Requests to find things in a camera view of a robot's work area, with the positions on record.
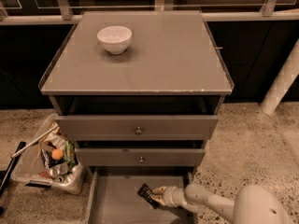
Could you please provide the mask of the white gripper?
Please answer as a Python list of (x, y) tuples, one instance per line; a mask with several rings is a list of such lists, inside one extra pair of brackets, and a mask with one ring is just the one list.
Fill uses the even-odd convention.
[(162, 206), (169, 207), (180, 207), (187, 204), (184, 195), (184, 188), (178, 188), (176, 186), (161, 186), (152, 191), (154, 195), (162, 196), (153, 196), (152, 200)]

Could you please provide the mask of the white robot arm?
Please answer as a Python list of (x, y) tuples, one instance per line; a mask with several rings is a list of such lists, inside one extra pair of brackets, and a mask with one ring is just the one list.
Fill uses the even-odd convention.
[[(262, 111), (270, 115), (299, 75), (299, 40), (296, 41), (286, 62), (261, 103)], [(155, 189), (149, 198), (163, 206), (183, 207), (198, 213), (203, 205), (231, 224), (292, 224), (282, 204), (269, 190), (258, 185), (242, 188), (234, 201), (213, 194), (201, 185), (186, 188), (163, 186)]]

